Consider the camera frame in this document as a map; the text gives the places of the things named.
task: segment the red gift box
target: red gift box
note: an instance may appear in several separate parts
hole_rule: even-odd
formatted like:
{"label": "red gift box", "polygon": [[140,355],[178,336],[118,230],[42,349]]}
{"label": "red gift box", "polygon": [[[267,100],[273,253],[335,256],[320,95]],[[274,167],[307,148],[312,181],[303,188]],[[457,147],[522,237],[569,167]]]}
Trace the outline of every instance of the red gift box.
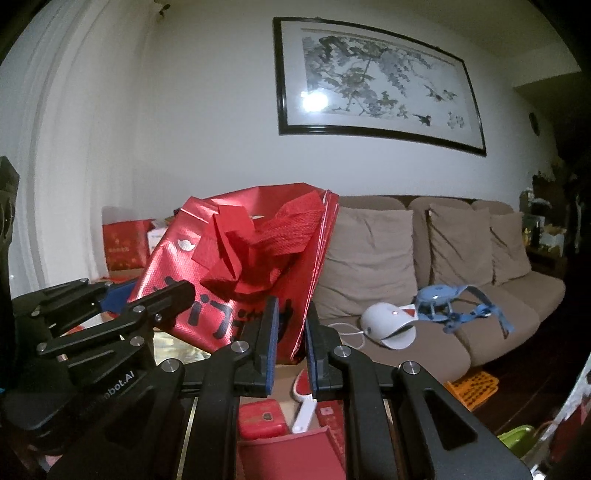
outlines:
{"label": "red gift box", "polygon": [[277,400],[269,399],[240,406],[238,432],[243,440],[269,439],[287,434],[287,423]]}
{"label": "red gift box", "polygon": [[148,231],[152,220],[133,220],[103,225],[103,243],[107,268],[131,270],[144,268],[150,257]]}
{"label": "red gift box", "polygon": [[338,195],[305,183],[189,198],[150,256],[129,301],[178,280],[195,285],[193,307],[168,332],[213,352],[280,301],[278,363],[297,363],[304,318],[338,210]]}

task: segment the throw pillow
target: throw pillow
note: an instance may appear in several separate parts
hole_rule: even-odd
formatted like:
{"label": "throw pillow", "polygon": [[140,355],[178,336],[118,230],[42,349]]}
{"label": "throw pillow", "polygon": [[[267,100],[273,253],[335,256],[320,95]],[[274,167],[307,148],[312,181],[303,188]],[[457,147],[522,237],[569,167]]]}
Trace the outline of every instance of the throw pillow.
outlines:
{"label": "throw pillow", "polygon": [[417,294],[413,212],[341,207],[313,300],[321,319],[361,315]]}
{"label": "throw pillow", "polygon": [[491,215],[492,266],[494,283],[499,285],[531,271],[521,236],[521,212]]}
{"label": "throw pillow", "polygon": [[432,203],[428,226],[431,282],[482,286],[492,282],[488,209],[464,210]]}

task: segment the orange mat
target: orange mat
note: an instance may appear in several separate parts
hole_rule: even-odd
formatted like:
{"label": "orange mat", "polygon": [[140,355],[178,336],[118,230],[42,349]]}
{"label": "orange mat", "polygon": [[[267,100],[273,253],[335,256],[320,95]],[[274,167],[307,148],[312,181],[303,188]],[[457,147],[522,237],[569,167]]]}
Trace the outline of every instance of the orange mat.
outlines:
{"label": "orange mat", "polygon": [[484,370],[472,370],[455,382],[446,382],[454,397],[468,410],[473,411],[499,390],[499,379]]}

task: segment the black picture frame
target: black picture frame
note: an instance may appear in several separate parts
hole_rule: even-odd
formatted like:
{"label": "black picture frame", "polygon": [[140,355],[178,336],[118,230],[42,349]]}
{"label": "black picture frame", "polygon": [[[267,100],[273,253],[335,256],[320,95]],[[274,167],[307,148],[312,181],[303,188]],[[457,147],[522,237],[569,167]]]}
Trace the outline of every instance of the black picture frame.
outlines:
{"label": "black picture frame", "polygon": [[[393,129],[385,128],[369,128],[359,126],[346,126],[346,125],[289,125],[287,116],[287,89],[285,84],[285,69],[284,69],[284,48],[283,48],[283,35],[281,24],[283,22],[310,22],[319,24],[331,24],[341,25],[344,27],[361,28],[370,32],[380,33],[383,35],[390,35],[395,38],[399,38],[405,41],[416,43],[420,46],[427,47],[438,53],[447,55],[456,61],[460,62],[464,73],[467,78],[467,82],[474,102],[476,110],[476,117],[478,119],[478,127],[480,129],[480,138],[482,139],[482,148],[475,147],[473,145],[467,145],[461,142],[448,140],[445,138],[431,137],[429,135],[409,133],[404,131],[397,131]],[[482,121],[480,120],[480,112],[478,110],[478,104],[476,102],[476,96],[472,87],[472,81],[468,75],[465,62],[459,57],[440,49],[439,47],[430,45],[420,40],[407,37],[405,35],[397,34],[381,28],[369,27],[367,25],[356,24],[351,22],[342,22],[336,20],[326,20],[323,18],[303,18],[303,17],[275,17],[273,18],[273,38],[274,38],[274,50],[275,50],[275,79],[277,86],[277,112],[278,112],[278,126],[280,135],[355,135],[361,137],[381,137],[381,138],[393,138],[396,140],[406,140],[413,142],[421,142],[437,145],[440,147],[452,148],[455,150],[465,151],[472,154],[486,157],[486,143],[484,138],[484,131],[482,129]]]}

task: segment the green container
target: green container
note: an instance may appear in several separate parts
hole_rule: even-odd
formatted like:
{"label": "green container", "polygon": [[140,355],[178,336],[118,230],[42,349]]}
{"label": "green container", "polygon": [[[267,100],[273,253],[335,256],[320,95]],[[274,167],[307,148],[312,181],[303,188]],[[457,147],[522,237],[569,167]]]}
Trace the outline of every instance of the green container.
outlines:
{"label": "green container", "polygon": [[521,458],[534,446],[534,434],[535,428],[531,425],[522,425],[499,435],[498,438],[515,456]]}

